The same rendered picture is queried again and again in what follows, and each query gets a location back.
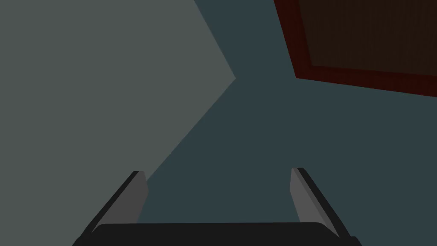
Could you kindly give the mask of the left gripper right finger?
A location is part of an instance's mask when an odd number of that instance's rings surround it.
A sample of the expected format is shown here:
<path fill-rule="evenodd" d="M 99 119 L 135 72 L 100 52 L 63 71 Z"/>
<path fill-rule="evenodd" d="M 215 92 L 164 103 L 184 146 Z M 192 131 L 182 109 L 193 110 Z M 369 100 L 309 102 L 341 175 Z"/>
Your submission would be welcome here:
<path fill-rule="evenodd" d="M 291 169 L 289 191 L 300 222 L 323 224 L 339 238 L 351 236 L 304 168 Z"/>

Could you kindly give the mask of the dark brown door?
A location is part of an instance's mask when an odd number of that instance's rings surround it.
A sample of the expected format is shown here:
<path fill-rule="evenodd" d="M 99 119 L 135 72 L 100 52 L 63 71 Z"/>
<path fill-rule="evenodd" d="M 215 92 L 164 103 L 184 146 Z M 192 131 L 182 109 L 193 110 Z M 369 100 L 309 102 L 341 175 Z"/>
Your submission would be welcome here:
<path fill-rule="evenodd" d="M 437 0 L 298 0 L 314 66 L 437 76 Z"/>

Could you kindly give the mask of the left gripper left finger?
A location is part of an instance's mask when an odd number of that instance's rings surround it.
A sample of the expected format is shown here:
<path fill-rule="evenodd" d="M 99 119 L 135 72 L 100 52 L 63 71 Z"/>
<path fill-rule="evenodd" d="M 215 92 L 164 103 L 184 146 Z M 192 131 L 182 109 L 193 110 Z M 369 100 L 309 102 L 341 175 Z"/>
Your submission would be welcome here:
<path fill-rule="evenodd" d="M 134 171 L 83 231 L 89 235 L 101 224 L 136 223 L 149 190 L 145 172 Z"/>

